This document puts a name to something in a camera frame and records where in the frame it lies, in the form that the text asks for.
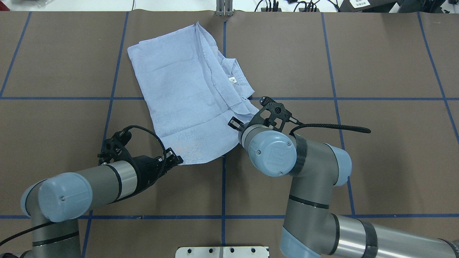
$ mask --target blue tape line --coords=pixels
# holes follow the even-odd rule
[[[226,57],[226,21],[223,22],[223,56]]]
[[[115,77],[113,78],[112,95],[110,96],[110,104],[108,105],[107,120],[105,121],[104,140],[107,138],[108,124],[110,122],[110,116],[112,115],[113,98],[115,96],[116,82],[118,80],[119,64],[121,62],[121,54],[123,53],[124,36],[126,35],[126,27],[128,25],[128,18],[129,18],[129,12],[127,11],[126,18],[124,20],[124,28],[123,28],[123,35],[121,37],[121,44],[119,45],[119,53],[118,53],[118,61],[116,63]]]
[[[351,178],[347,177],[347,192],[349,193],[349,202],[351,204],[351,214],[355,215],[354,197],[352,195]]]
[[[116,82],[117,82],[117,79],[118,79],[119,64],[121,62],[121,54],[123,52],[124,36],[126,35],[126,28],[127,28],[127,25],[128,25],[128,18],[129,18],[129,12],[127,11],[126,12],[126,17],[124,19],[123,35],[121,36],[121,44],[119,46],[118,60],[117,60],[117,64],[116,64],[115,77],[113,79],[113,87],[112,87],[112,94],[110,96],[110,104],[108,105],[107,120],[105,121],[105,129],[104,129],[104,136],[103,136],[102,144],[103,144],[103,141],[107,137],[108,123],[110,122],[110,116],[112,114],[113,97],[115,96]],[[90,229],[91,229],[91,221],[92,221],[92,217],[93,217],[92,213],[93,213],[92,211],[90,211],[90,213],[89,213],[88,225],[86,227],[86,234],[84,236],[83,251],[81,253],[81,257],[82,258],[84,258],[84,256],[86,255],[86,248],[88,246],[89,232],[90,232]]]
[[[3,97],[3,100],[109,100],[110,97]]]
[[[227,215],[227,219],[284,219],[285,215]]]
[[[30,219],[26,215],[0,215],[0,219]]]
[[[3,100],[144,100],[144,97],[2,97]]]
[[[93,215],[92,219],[221,219],[220,215]]]
[[[371,218],[459,218],[459,213],[413,213],[413,214],[343,214],[342,216],[358,219]],[[89,219],[84,215],[78,219]],[[220,215],[92,215],[93,219],[221,219]],[[285,215],[226,215],[225,219],[284,219]],[[25,215],[0,215],[0,219],[30,219]]]
[[[222,246],[226,245],[226,154],[222,157]]]
[[[330,49],[329,49],[329,46],[328,46],[327,28],[325,26],[325,17],[324,17],[324,13],[323,12],[320,13],[320,14],[322,16],[322,28],[324,29],[325,49],[327,51],[328,69],[330,71],[331,89],[333,91],[333,101],[335,102],[336,119],[338,121],[338,124],[341,124],[341,117],[340,117],[340,112],[339,112],[339,107],[338,107],[338,98],[336,96],[335,78],[333,77],[333,69],[331,67]],[[339,130],[339,134],[340,134],[340,141],[341,141],[341,149],[346,150],[346,148],[344,146],[343,131]],[[347,180],[347,190],[348,190],[348,193],[349,193],[349,204],[351,206],[351,212],[354,215],[355,214],[354,198],[352,196],[351,181],[350,181],[349,178]]]
[[[438,214],[354,214],[343,215],[355,219],[384,219],[384,218],[459,218],[459,213]]]
[[[2,97],[3,100],[145,100],[144,97]],[[249,97],[259,100],[260,97]],[[273,97],[273,100],[286,101],[332,101],[333,97]],[[339,101],[443,101],[443,98],[392,98],[392,97],[337,97]],[[447,101],[459,101],[459,98],[446,98]]]
[[[226,57],[226,21],[223,22],[223,56]],[[222,246],[226,246],[226,154],[222,156]]]
[[[89,212],[88,216],[88,223],[86,225],[86,233],[84,234],[84,242],[83,242],[83,250],[81,252],[81,258],[84,258],[86,255],[86,249],[88,248],[88,239],[89,239],[89,231],[91,229],[91,221],[92,221],[92,211]]]
[[[11,69],[13,68],[14,60],[16,59],[17,52],[19,51],[19,47],[21,46],[22,39],[24,38],[24,34],[26,33],[27,25],[28,22],[30,21],[30,17],[32,15],[32,12],[29,12],[29,15],[27,16],[26,23],[24,24],[24,28],[22,29],[21,37],[19,38],[19,41],[17,42],[16,50],[14,50],[13,58],[11,59],[10,67],[8,67],[8,71],[6,72],[5,80],[3,81],[3,85],[0,90],[0,98],[3,96],[3,91],[5,91],[6,83],[8,82],[8,78],[10,76]]]
[[[435,73],[435,77],[437,79],[438,87],[440,88],[440,92],[442,93],[443,101],[445,102],[446,110],[448,112],[449,120],[451,121],[451,125],[453,127],[454,134],[456,135],[456,140],[457,140],[457,142],[459,144],[459,134],[458,134],[458,131],[457,131],[457,128],[456,128],[456,124],[454,123],[454,119],[453,119],[453,116],[451,114],[451,111],[449,110],[449,105],[448,105],[448,101],[447,101],[446,96],[445,96],[445,91],[443,90],[442,82],[440,81],[440,77],[438,76],[437,68],[436,68],[435,63],[433,61],[432,54],[431,54],[430,48],[429,48],[429,44],[427,43],[427,38],[425,37],[424,26],[422,25],[422,19],[421,19],[421,13],[420,12],[418,12],[418,20],[419,20],[419,26],[421,28],[422,38],[424,39],[425,48],[427,49],[427,54],[429,54],[429,59],[430,59],[431,64],[432,64],[433,72]]]

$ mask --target black bracket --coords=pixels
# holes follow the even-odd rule
[[[131,132],[128,130],[116,132],[112,138],[103,141],[101,152],[97,157],[99,158],[99,165],[122,160],[131,164],[137,175],[138,182],[134,193],[145,189],[154,180],[165,175],[171,168],[183,163],[182,157],[177,156],[171,148],[166,149],[165,157],[132,157],[125,147],[129,140],[131,140],[131,137]]]
[[[262,105],[263,108],[260,109],[260,111],[258,111],[258,113],[249,122],[247,127],[252,126],[254,124],[262,124],[266,127],[271,128],[274,131],[282,132],[282,129],[284,128],[286,122],[299,124],[299,121],[291,116],[291,112],[285,108],[284,104],[277,103],[270,97],[264,96],[260,98],[260,105]],[[261,117],[261,114],[265,110],[268,110],[270,112],[268,118]]]

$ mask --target metal bracket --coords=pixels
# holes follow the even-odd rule
[[[233,16],[233,0],[217,0],[217,16]]]
[[[175,258],[269,258],[269,247],[180,247]]]

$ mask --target light blue towel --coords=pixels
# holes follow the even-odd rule
[[[236,59],[225,58],[201,25],[191,25],[128,48],[156,134],[183,164],[229,152],[238,132],[232,116],[249,122],[258,109]]]

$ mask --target metal clamp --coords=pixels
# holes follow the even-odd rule
[[[217,16],[233,16],[233,0],[217,0]]]

